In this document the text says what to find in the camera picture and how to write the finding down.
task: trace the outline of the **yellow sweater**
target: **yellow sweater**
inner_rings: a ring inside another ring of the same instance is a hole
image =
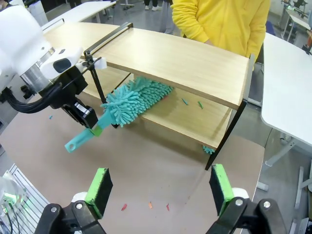
[[[200,42],[248,57],[260,52],[270,0],[174,0],[173,21]]]

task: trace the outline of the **teal plastic handle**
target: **teal plastic handle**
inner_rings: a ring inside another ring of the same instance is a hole
[[[116,122],[116,120],[111,115],[111,113],[109,111],[105,111],[105,113],[98,119],[97,125],[101,129],[105,129],[107,126],[109,126],[115,122]]]
[[[93,133],[89,129],[83,130],[80,134],[75,136],[72,140],[70,140],[65,148],[69,153],[72,153],[76,149],[78,149],[81,145],[89,141],[94,137]]]

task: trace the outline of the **hand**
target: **hand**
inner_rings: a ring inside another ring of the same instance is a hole
[[[212,43],[210,40],[207,40],[207,41],[205,42],[205,44],[207,44],[207,45],[212,45],[212,46],[213,46],[213,43]]]

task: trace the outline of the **person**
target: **person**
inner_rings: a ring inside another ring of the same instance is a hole
[[[256,57],[266,33],[270,0],[174,0],[173,21],[184,37]]]
[[[5,0],[0,0],[0,11],[4,10],[5,8],[8,8],[12,6],[11,4],[9,4],[7,1]]]
[[[69,0],[70,8],[75,8],[81,4],[81,0]]]
[[[150,0],[144,0],[144,4],[145,4],[145,10],[149,10],[150,7]],[[160,11],[161,10],[161,6],[158,6],[158,0],[152,0],[152,11]]]
[[[172,0],[163,0],[161,8],[160,32],[165,34],[173,34],[176,28],[172,20]]]

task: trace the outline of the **yellow sleeve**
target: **yellow sleeve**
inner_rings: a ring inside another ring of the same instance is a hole
[[[192,40],[206,42],[209,38],[196,19],[197,0],[174,0],[172,19],[176,26]]]
[[[250,57],[250,54],[254,54],[256,58],[259,55],[262,43],[265,38],[268,14],[270,8],[270,0],[263,0],[259,6],[259,9],[250,23],[250,37],[247,45],[246,57]]]

